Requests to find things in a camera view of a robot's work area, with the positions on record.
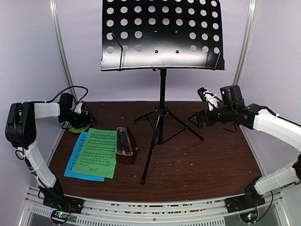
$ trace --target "wooden metronome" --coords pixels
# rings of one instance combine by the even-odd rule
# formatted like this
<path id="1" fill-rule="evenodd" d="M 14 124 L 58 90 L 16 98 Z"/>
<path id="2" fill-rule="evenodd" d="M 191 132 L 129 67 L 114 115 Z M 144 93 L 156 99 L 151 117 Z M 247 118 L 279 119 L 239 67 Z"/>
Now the wooden metronome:
<path id="1" fill-rule="evenodd" d="M 137 157 L 138 147 L 128 126 L 117 128 L 117 163 L 133 165 Z"/>

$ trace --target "white wall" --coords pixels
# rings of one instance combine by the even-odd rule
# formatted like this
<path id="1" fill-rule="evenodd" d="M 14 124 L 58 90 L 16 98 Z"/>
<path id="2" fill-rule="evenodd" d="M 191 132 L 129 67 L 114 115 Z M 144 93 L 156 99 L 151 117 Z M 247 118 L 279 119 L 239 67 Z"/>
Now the white wall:
<path id="1" fill-rule="evenodd" d="M 267 105 L 301 123 L 301 4 L 297 0 L 258 1 L 252 45 L 241 89 L 246 104 Z M 274 172 L 300 154 L 269 135 L 246 130 L 264 173 Z M 301 186 L 282 190 L 292 217 L 300 225 Z"/>
<path id="2" fill-rule="evenodd" d="M 14 226 L 29 184 L 25 162 L 15 157 L 4 130 L 10 105 L 49 100 L 67 86 L 48 0 L 0 0 L 0 225 Z M 57 119 L 37 123 L 44 158 L 58 137 Z"/>
<path id="3" fill-rule="evenodd" d="M 221 0 L 226 71 L 168 70 L 167 100 L 197 100 L 204 86 L 219 93 L 232 84 L 242 46 L 249 1 Z M 61 0 L 57 3 L 67 61 L 73 83 L 90 92 L 87 100 L 158 100 L 159 72 L 101 72 L 102 0 Z"/>

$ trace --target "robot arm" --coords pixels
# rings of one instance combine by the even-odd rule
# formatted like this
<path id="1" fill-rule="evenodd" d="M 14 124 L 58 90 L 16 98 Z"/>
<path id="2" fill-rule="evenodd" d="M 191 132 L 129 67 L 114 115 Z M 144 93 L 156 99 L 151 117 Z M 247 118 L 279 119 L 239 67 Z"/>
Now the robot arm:
<path id="1" fill-rule="evenodd" d="M 245 106 L 239 86 L 223 87 L 221 94 L 223 106 L 211 109 L 208 104 L 209 108 L 194 113 L 188 118 L 189 121 L 200 129 L 203 128 L 203 123 L 210 127 L 216 122 L 232 122 L 236 126 L 242 125 L 270 134 L 301 152 L 301 125 L 275 114 L 268 107 L 256 104 Z M 275 173 L 262 176 L 247 186 L 244 197 L 245 206 L 253 206 L 263 194 L 299 183 L 300 180 L 301 155 L 297 161 L 278 169 Z"/>
<path id="2" fill-rule="evenodd" d="M 36 177 L 38 185 L 44 194 L 43 204 L 66 212 L 81 211 L 81 199 L 70 198 L 63 193 L 59 180 L 52 174 L 42 158 L 36 141 L 36 120 L 58 117 L 59 123 L 69 122 L 74 128 L 83 128 L 96 119 L 91 112 L 82 111 L 83 103 L 80 102 L 73 109 L 74 97 L 63 93 L 58 103 L 25 102 L 11 105 L 5 135 L 16 153 L 22 153 L 22 158 L 28 170 Z"/>

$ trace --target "dark brown tabletop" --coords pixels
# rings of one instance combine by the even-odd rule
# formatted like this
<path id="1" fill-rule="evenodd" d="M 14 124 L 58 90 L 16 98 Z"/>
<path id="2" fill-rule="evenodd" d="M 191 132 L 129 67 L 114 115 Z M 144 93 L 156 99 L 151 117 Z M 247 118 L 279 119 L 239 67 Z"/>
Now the dark brown tabletop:
<path id="1" fill-rule="evenodd" d="M 139 148 L 135 165 L 117 164 L 114 179 L 93 182 L 64 177 L 78 134 L 65 131 L 50 169 L 60 180 L 66 194 L 116 201 L 165 202 L 200 200 L 241 194 L 256 177 L 261 176 L 256 160 L 242 132 L 231 133 L 219 123 L 196 132 L 200 141 L 184 131 L 162 146 L 156 146 L 150 162 L 146 184 L 140 185 L 153 130 L 146 119 L 133 119 L 150 111 L 156 102 L 95 102 L 87 103 L 98 119 L 95 129 L 116 130 L 128 125 Z M 166 106 L 184 122 L 187 116 L 204 109 L 202 102 L 167 102 Z M 150 116 L 153 124 L 156 115 Z M 164 118 L 164 138 L 183 129 L 170 116 Z"/>

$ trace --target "circular hole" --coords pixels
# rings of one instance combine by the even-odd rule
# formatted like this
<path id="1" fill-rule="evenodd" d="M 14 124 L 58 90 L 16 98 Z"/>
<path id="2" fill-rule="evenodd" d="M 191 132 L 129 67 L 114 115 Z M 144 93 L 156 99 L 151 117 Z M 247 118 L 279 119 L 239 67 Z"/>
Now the circular hole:
<path id="1" fill-rule="evenodd" d="M 113 8 L 108 8 L 107 9 L 107 14 L 112 14 L 114 12 L 114 9 Z"/>
<path id="2" fill-rule="evenodd" d="M 201 15 L 202 15 L 202 16 L 206 16 L 206 15 L 207 15 L 206 10 L 202 9 L 202 10 L 201 10 Z"/>
<path id="3" fill-rule="evenodd" d="M 108 27 L 112 27 L 113 25 L 114 25 L 114 21 L 112 21 L 112 20 L 107 21 L 107 26 Z"/>
<path id="4" fill-rule="evenodd" d="M 213 40 L 214 40 L 214 41 L 219 41 L 219 40 L 220 40 L 220 37 L 219 37 L 218 35 L 215 35 L 215 36 L 213 36 Z"/>
<path id="5" fill-rule="evenodd" d="M 176 13 L 182 13 L 182 8 L 181 7 L 177 7 L 175 8 Z"/>
<path id="6" fill-rule="evenodd" d="M 219 53 L 220 53 L 220 49 L 219 49 L 218 47 L 215 47 L 215 48 L 214 48 L 214 52 L 215 52 L 216 54 L 219 54 Z"/>
<path id="7" fill-rule="evenodd" d="M 107 33 L 107 40 L 112 40 L 113 39 L 113 36 L 112 36 L 113 33 Z"/>
<path id="8" fill-rule="evenodd" d="M 149 24 L 154 25 L 156 23 L 156 20 L 154 18 L 149 19 Z"/>
<path id="9" fill-rule="evenodd" d="M 208 24 L 207 24 L 206 21 L 203 21 L 203 22 L 201 23 L 201 25 L 202 25 L 202 27 L 204 27 L 204 28 L 207 28 L 207 26 L 208 26 Z"/>
<path id="10" fill-rule="evenodd" d="M 204 47 L 202 48 L 202 50 L 203 50 L 204 53 L 207 53 L 207 52 L 209 51 L 209 48 L 208 48 L 208 46 L 204 46 Z"/>
<path id="11" fill-rule="evenodd" d="M 196 22 L 194 20 L 189 21 L 190 27 L 194 27 L 196 25 Z"/>
<path id="12" fill-rule="evenodd" d="M 142 24 L 142 19 L 136 18 L 135 19 L 135 25 L 140 25 L 140 24 Z"/>
<path id="13" fill-rule="evenodd" d="M 217 6 L 217 2 L 216 1 L 212 1 L 211 5 L 214 6 L 214 7 L 216 7 Z"/>
<path id="14" fill-rule="evenodd" d="M 127 45 L 123 45 L 123 52 L 126 53 L 128 51 L 128 46 Z"/>
<path id="15" fill-rule="evenodd" d="M 194 32 L 191 32 L 191 33 L 189 34 L 189 37 L 190 37 L 191 39 L 196 39 L 197 35 L 196 35 Z"/>
<path id="16" fill-rule="evenodd" d="M 122 39 L 126 39 L 128 37 L 128 33 L 127 32 L 122 32 L 120 34 L 120 36 L 121 36 Z"/>
<path id="17" fill-rule="evenodd" d="M 217 23 L 214 23 L 214 24 L 213 24 L 213 28 L 214 28 L 214 29 L 216 29 L 216 30 L 217 30 L 217 29 L 218 29 L 218 27 L 219 27 L 219 26 L 218 26 L 218 24 L 217 24 Z"/>
<path id="18" fill-rule="evenodd" d="M 193 14 L 194 14 L 194 9 L 193 9 L 193 8 L 188 9 L 188 13 L 189 13 L 190 15 L 193 15 Z"/>
<path id="19" fill-rule="evenodd" d="M 149 12 L 150 13 L 153 13 L 153 12 L 155 12 L 156 11 L 156 8 L 154 7 L 154 6 L 150 6 L 149 7 Z"/>
<path id="20" fill-rule="evenodd" d="M 202 39 L 207 41 L 208 40 L 208 35 L 207 34 L 202 34 Z"/>
<path id="21" fill-rule="evenodd" d="M 164 18 L 164 19 L 162 20 L 162 23 L 163 23 L 164 25 L 169 25 L 169 19 Z"/>
<path id="22" fill-rule="evenodd" d="M 122 19 L 122 20 L 120 21 L 120 24 L 121 24 L 122 26 L 127 25 L 127 19 Z"/>
<path id="23" fill-rule="evenodd" d="M 197 51 L 197 49 L 198 48 L 195 45 L 190 46 L 190 51 L 193 52 L 193 53 L 195 53 Z"/>
<path id="24" fill-rule="evenodd" d="M 175 22 L 178 26 L 182 26 L 183 25 L 183 21 L 181 19 L 177 19 Z"/>
<path id="25" fill-rule="evenodd" d="M 137 52 L 141 52 L 142 50 L 143 50 L 143 46 L 142 45 L 135 45 L 135 50 L 137 51 Z"/>
<path id="26" fill-rule="evenodd" d="M 214 18 L 217 18 L 217 17 L 218 17 L 217 12 L 213 12 L 213 13 L 212 13 L 212 16 L 213 16 Z"/>
<path id="27" fill-rule="evenodd" d="M 107 47 L 107 53 L 109 53 L 109 54 L 113 53 L 114 50 L 115 50 L 115 48 L 113 46 L 108 46 Z"/>
<path id="28" fill-rule="evenodd" d="M 140 13 L 140 12 L 142 11 L 142 9 L 141 9 L 140 6 L 136 6 L 136 7 L 134 8 L 134 11 L 135 11 L 136 13 Z"/>
<path id="29" fill-rule="evenodd" d="M 167 6 L 163 6 L 162 7 L 162 12 L 163 13 L 168 13 L 169 12 L 169 8 Z"/>
<path id="30" fill-rule="evenodd" d="M 135 32 L 135 37 L 138 38 L 138 39 L 141 38 L 142 37 L 142 32 L 141 31 L 136 31 Z"/>
<path id="31" fill-rule="evenodd" d="M 125 7 L 125 6 L 121 7 L 120 11 L 122 13 L 126 13 L 127 12 L 127 7 Z"/>

